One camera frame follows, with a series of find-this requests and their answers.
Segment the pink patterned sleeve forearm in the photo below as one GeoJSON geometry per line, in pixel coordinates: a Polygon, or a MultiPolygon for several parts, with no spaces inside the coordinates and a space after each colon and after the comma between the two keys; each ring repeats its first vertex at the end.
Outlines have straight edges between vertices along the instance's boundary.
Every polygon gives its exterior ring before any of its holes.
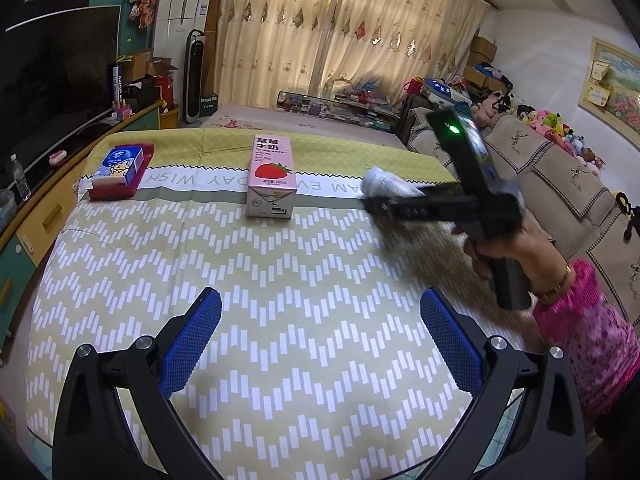
{"type": "Polygon", "coordinates": [[[600,291],[588,262],[572,264],[575,278],[553,304],[539,301],[534,319],[541,336],[568,359],[582,410],[610,410],[639,371],[639,341],[632,326],[600,291]]]}

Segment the person right hand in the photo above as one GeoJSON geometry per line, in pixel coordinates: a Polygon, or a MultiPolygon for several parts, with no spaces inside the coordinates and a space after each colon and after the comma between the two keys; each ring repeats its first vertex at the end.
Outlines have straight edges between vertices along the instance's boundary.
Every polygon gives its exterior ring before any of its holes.
{"type": "Polygon", "coordinates": [[[553,302],[570,289],[575,271],[535,223],[525,219],[508,237],[473,242],[467,238],[463,251],[471,258],[473,270],[485,280],[492,278],[489,259],[517,261],[529,280],[529,290],[538,298],[553,302]]]}

